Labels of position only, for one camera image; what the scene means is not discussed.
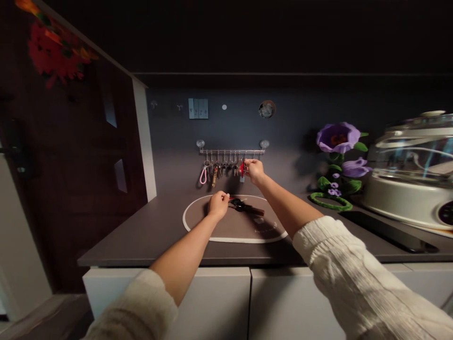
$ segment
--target knit sweater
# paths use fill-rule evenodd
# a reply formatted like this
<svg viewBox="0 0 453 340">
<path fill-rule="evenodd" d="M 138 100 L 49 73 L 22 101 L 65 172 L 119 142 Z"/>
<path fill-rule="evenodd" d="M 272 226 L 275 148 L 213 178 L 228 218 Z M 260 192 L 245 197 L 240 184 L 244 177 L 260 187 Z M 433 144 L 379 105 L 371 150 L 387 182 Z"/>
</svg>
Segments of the knit sweater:
<svg viewBox="0 0 453 340">
<path fill-rule="evenodd" d="M 293 246 L 347 339 L 453 339 L 453 319 L 385 269 L 341 221 L 325 216 L 308 223 L 295 234 Z M 84 339 L 162 339 L 176 316 L 162 279 L 145 270 Z"/>
</svg>

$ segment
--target hand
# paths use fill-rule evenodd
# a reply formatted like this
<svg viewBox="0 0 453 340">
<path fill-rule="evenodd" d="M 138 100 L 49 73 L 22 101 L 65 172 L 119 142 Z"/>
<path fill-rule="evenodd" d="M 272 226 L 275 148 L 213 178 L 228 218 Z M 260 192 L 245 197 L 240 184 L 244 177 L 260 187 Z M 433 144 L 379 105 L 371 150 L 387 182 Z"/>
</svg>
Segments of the hand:
<svg viewBox="0 0 453 340">
<path fill-rule="evenodd" d="M 246 176 L 250 177 L 252 183 L 257 185 L 265 176 L 263 163 L 255 159 L 246 159 L 245 169 L 248 171 Z"/>
<path fill-rule="evenodd" d="M 228 210 L 228 201 L 230 194 L 225 194 L 223 191 L 219 191 L 212 195 L 209 201 L 208 216 L 214 216 L 216 219 L 221 220 L 225 216 Z"/>
</svg>

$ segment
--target dark gray wall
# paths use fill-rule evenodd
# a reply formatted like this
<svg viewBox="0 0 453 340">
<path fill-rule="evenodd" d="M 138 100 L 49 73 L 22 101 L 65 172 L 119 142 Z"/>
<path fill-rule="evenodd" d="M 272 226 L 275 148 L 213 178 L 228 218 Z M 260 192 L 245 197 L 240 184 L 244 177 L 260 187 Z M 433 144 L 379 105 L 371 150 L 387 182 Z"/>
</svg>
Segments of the dark gray wall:
<svg viewBox="0 0 453 340">
<path fill-rule="evenodd" d="M 154 158 L 157 193 L 199 194 L 210 192 L 198 180 L 205 160 L 195 142 L 203 139 L 209 149 L 259 149 L 262 139 L 270 147 L 261 160 L 266 172 L 293 193 L 305 192 L 316 182 L 324 154 L 312 148 L 316 131 L 327 123 L 347 121 L 369 132 L 362 140 L 366 144 L 382 135 L 386 123 L 418 116 L 431 110 L 452 111 L 451 87 L 420 88 L 379 86 L 349 86 L 341 84 L 316 89 L 209 90 L 167 89 L 147 90 L 151 143 Z M 189 120 L 188 98 L 209 100 L 208 120 Z M 258 114 L 263 100 L 272 100 L 277 112 L 270 119 Z M 153 109 L 151 101 L 156 101 Z M 183 105 L 178 111 L 177 105 Z M 350 152 L 351 159 L 364 155 Z M 214 191 L 232 194 L 257 194 L 248 179 L 221 178 Z"/>
</svg>

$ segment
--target smartphone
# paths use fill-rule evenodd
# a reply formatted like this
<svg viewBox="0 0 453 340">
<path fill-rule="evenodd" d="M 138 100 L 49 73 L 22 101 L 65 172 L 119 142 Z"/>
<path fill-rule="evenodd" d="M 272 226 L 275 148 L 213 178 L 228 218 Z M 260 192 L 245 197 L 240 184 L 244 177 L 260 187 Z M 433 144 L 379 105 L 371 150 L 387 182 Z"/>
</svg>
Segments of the smartphone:
<svg viewBox="0 0 453 340">
<path fill-rule="evenodd" d="M 340 212 L 339 214 L 409 253 L 422 254 L 439 252 L 439 248 L 432 244 L 392 227 L 363 212 Z"/>
</svg>

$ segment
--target light switch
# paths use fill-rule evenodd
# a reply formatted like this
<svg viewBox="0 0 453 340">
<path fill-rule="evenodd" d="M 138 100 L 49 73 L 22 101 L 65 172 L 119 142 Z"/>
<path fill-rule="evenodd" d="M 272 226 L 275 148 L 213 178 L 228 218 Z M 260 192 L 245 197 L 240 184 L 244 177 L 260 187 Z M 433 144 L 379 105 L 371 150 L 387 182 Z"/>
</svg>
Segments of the light switch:
<svg viewBox="0 0 453 340">
<path fill-rule="evenodd" d="M 189 119 L 197 119 L 198 117 L 195 117 L 195 111 L 193 108 L 193 98 L 189 98 Z"/>
<path fill-rule="evenodd" d="M 197 99 L 198 101 L 198 119 L 204 119 L 204 100 Z"/>
<path fill-rule="evenodd" d="M 203 100 L 203 114 L 201 115 L 200 118 L 202 119 L 208 119 L 208 100 L 207 99 L 200 99 Z"/>
<path fill-rule="evenodd" d="M 194 111 L 194 118 L 193 119 L 198 119 L 199 114 L 198 114 L 198 99 L 193 100 L 193 111 Z"/>
<path fill-rule="evenodd" d="M 208 100 L 189 98 L 189 119 L 208 119 Z"/>
</svg>

